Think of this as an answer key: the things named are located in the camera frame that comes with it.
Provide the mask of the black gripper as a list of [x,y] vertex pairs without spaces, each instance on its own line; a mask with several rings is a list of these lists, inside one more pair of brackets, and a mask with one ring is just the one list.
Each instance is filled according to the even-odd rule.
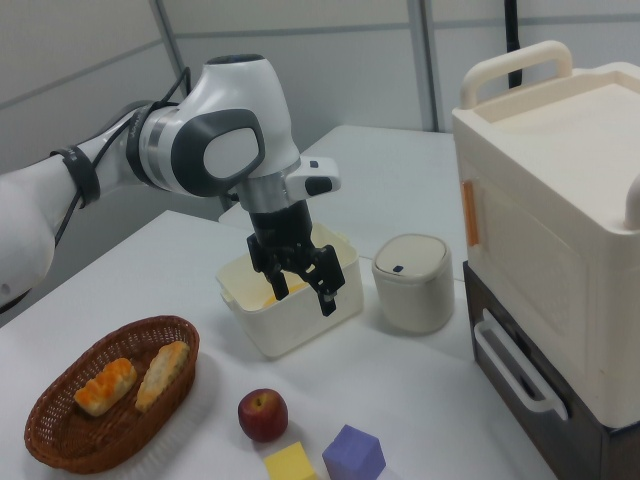
[[303,272],[302,278],[317,294],[322,315],[330,316],[345,278],[334,247],[313,244],[307,202],[297,201],[270,213],[251,213],[250,220],[254,228],[247,239],[251,262],[256,272],[268,273],[275,299],[289,295],[282,270]]

